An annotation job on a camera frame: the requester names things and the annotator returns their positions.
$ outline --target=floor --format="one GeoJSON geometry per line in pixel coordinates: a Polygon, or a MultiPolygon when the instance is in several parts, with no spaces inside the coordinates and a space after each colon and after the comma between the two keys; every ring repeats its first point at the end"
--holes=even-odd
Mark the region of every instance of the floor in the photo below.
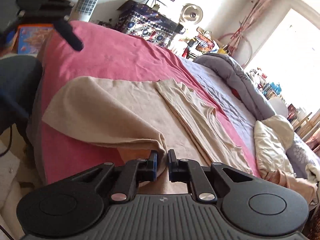
{"type": "MultiPolygon", "coordinates": [[[[21,189],[22,195],[25,195],[33,189],[32,187],[30,187],[30,183],[34,185],[34,188],[38,188],[42,186],[42,182],[36,170],[34,162],[30,160],[30,158],[27,158],[26,154],[24,153],[26,143],[18,133],[16,126],[14,125],[12,128],[12,146],[10,151],[21,161],[16,178],[20,183],[28,182],[24,183],[26,187],[22,187],[21,189]]],[[[2,135],[0,135],[0,140],[4,143],[5,146],[8,146],[9,138],[9,129],[7,129],[2,135]]]]}

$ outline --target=black clamp mount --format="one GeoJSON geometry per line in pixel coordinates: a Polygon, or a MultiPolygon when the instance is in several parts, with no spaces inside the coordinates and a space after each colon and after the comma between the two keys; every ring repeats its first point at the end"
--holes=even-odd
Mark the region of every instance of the black clamp mount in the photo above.
{"type": "Polygon", "coordinates": [[[156,180],[156,151],[29,193],[17,207],[25,239],[305,239],[308,205],[298,193],[223,163],[177,160],[174,150],[168,166],[188,194],[137,194],[140,182],[156,180]]]}
{"type": "Polygon", "coordinates": [[[68,23],[74,4],[68,0],[16,0],[20,8],[17,19],[0,33],[0,50],[10,32],[21,24],[53,24],[55,30],[76,51],[84,48],[82,41],[72,32],[68,23]]]}

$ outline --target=curtain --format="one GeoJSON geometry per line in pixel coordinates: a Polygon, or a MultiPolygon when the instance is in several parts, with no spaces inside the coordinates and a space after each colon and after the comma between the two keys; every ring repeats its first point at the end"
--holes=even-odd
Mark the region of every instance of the curtain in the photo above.
{"type": "Polygon", "coordinates": [[[241,22],[240,28],[232,35],[232,37],[230,38],[231,41],[227,45],[231,56],[234,54],[234,52],[238,48],[238,45],[240,44],[240,41],[243,37],[243,33],[246,30],[248,30],[260,18],[260,16],[265,12],[265,10],[270,5],[271,1],[272,0],[255,0],[254,1],[254,6],[251,12],[246,16],[243,22],[241,22]]]}

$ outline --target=white pillow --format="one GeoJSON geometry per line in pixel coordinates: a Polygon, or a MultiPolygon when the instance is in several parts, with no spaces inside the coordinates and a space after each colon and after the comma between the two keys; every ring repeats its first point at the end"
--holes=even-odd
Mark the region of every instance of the white pillow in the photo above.
{"type": "Polygon", "coordinates": [[[254,127],[257,167],[262,178],[270,171],[281,170],[294,174],[285,154],[292,145],[294,130],[286,118],[274,115],[254,127]]]}

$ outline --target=white radiator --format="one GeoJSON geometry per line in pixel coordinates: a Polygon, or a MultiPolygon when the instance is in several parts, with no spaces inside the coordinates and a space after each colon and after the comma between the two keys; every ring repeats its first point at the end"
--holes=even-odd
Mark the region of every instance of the white radiator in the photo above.
{"type": "Polygon", "coordinates": [[[71,13],[71,20],[89,22],[97,3],[98,0],[78,0],[78,3],[71,13]]]}

